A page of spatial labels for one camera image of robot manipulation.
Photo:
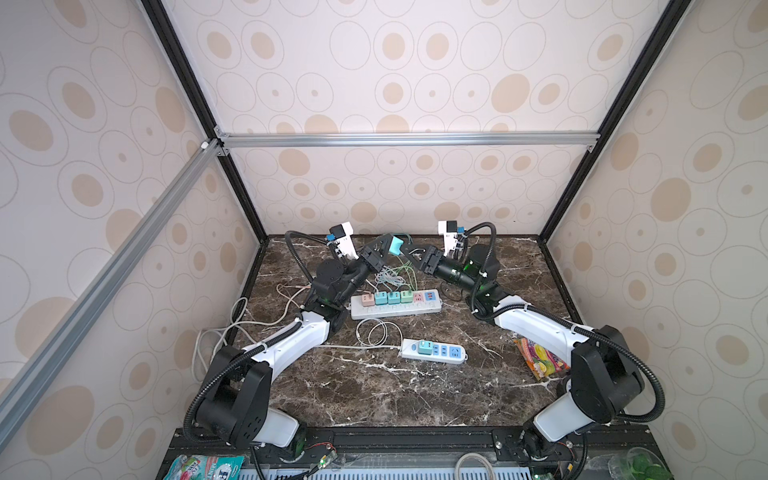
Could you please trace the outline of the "teal charger plug back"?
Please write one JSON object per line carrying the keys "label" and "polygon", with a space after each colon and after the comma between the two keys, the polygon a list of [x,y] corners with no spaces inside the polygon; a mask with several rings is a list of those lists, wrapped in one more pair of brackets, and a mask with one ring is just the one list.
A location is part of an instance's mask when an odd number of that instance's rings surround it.
{"label": "teal charger plug back", "polygon": [[391,255],[394,256],[400,256],[402,254],[401,247],[404,244],[404,241],[396,236],[393,236],[390,240],[390,244],[388,247],[388,252]]}

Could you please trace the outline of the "long white colourful power strip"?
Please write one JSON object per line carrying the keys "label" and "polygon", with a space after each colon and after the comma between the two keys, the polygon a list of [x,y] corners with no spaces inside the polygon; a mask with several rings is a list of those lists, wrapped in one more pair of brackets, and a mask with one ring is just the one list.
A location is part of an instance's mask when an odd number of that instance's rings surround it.
{"label": "long white colourful power strip", "polygon": [[442,300],[437,290],[416,290],[412,303],[396,305],[375,305],[364,307],[361,304],[361,296],[353,296],[350,300],[351,318],[364,320],[366,318],[391,318],[439,313],[442,310]]}

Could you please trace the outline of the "short white blue power strip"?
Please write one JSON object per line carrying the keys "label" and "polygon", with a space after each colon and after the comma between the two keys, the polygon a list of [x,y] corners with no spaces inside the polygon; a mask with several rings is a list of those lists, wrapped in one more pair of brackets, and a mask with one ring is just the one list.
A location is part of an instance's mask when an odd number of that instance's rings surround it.
{"label": "short white blue power strip", "polygon": [[420,355],[417,352],[417,344],[420,340],[403,339],[401,342],[400,356],[409,360],[430,361],[450,365],[461,365],[466,362],[468,356],[466,350],[456,344],[433,342],[432,355]]}

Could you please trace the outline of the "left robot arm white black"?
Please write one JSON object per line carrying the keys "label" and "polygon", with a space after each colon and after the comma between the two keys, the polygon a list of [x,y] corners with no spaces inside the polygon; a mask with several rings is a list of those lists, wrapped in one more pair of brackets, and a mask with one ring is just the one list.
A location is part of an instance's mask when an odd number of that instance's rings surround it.
{"label": "left robot arm white black", "polygon": [[296,262],[309,282],[298,316],[263,341],[243,349],[224,347],[213,357],[182,424],[184,437],[200,445],[225,442],[237,449],[268,444],[293,456],[303,447],[300,422],[270,407],[273,381],[293,362],[337,333],[350,313],[347,304],[386,260],[397,255],[401,238],[383,234],[357,250],[350,235],[335,227],[322,238],[330,258],[310,272]]}

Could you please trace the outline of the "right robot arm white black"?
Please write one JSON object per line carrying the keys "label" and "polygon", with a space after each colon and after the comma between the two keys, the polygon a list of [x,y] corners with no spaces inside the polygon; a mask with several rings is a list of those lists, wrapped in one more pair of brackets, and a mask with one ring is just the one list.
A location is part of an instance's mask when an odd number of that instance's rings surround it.
{"label": "right robot arm white black", "polygon": [[611,326],[574,323],[507,292],[497,281],[495,225],[483,222],[459,237],[466,240],[482,229],[490,233],[488,243],[463,248],[459,257],[433,245],[404,244],[400,251],[422,273],[466,292],[474,318],[533,341],[568,366],[565,393],[524,424],[521,441],[526,451],[540,456],[594,424],[658,419],[666,407],[663,385],[630,350],[622,333]]}

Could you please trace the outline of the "colourful candy bag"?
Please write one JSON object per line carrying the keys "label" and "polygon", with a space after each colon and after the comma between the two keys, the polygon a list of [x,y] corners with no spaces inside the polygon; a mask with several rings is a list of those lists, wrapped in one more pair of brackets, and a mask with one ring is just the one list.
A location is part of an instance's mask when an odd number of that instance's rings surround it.
{"label": "colourful candy bag", "polygon": [[555,377],[570,370],[567,363],[535,342],[517,338],[514,343],[536,380]]}

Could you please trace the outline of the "green snack packet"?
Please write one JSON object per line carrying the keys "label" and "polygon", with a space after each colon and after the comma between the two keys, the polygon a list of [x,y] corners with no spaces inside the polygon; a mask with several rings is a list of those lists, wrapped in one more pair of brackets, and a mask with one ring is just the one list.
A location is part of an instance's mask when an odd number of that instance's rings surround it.
{"label": "green snack packet", "polygon": [[164,480],[237,479],[243,456],[180,455],[171,464]]}

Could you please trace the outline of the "clear cup with green leaves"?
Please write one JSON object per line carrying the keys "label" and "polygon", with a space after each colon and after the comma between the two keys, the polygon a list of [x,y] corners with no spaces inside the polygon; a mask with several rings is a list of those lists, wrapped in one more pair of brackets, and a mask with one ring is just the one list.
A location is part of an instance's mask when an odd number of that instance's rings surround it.
{"label": "clear cup with green leaves", "polygon": [[608,462],[608,471],[612,479],[673,479],[672,473],[662,464],[660,457],[642,447],[634,447],[614,455]]}

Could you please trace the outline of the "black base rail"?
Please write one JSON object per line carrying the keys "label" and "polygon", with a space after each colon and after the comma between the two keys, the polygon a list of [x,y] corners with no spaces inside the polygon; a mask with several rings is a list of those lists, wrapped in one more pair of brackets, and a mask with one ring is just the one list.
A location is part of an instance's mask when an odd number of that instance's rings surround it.
{"label": "black base rail", "polygon": [[164,478],[174,460],[185,455],[244,459],[243,479],[285,479],[308,471],[321,458],[334,453],[317,479],[451,479],[456,471],[464,479],[483,479],[483,456],[499,479],[560,479],[579,462],[584,479],[602,479],[610,459],[647,450],[664,458],[649,427],[618,424],[597,426],[586,434],[571,434],[545,458],[534,460],[519,445],[518,427],[310,427],[297,444],[276,447],[256,443],[236,449],[225,443],[198,445],[174,433],[162,458],[157,478]]}

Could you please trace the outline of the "horizontal aluminium rail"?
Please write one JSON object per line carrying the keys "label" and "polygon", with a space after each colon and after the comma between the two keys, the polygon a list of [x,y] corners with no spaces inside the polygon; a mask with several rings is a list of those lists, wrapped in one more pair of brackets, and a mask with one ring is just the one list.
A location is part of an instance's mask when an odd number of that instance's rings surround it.
{"label": "horizontal aluminium rail", "polygon": [[369,148],[369,147],[452,147],[452,146],[593,146],[600,139],[596,131],[522,132],[422,132],[422,133],[223,133],[203,142],[206,147],[229,152],[235,148]]}

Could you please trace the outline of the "diagonal aluminium rail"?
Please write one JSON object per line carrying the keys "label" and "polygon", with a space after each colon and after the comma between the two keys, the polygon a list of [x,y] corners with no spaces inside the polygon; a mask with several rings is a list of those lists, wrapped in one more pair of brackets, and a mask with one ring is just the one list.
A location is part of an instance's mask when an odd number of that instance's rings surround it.
{"label": "diagonal aluminium rail", "polygon": [[212,138],[197,150],[3,394],[2,448],[16,435],[222,145]]}

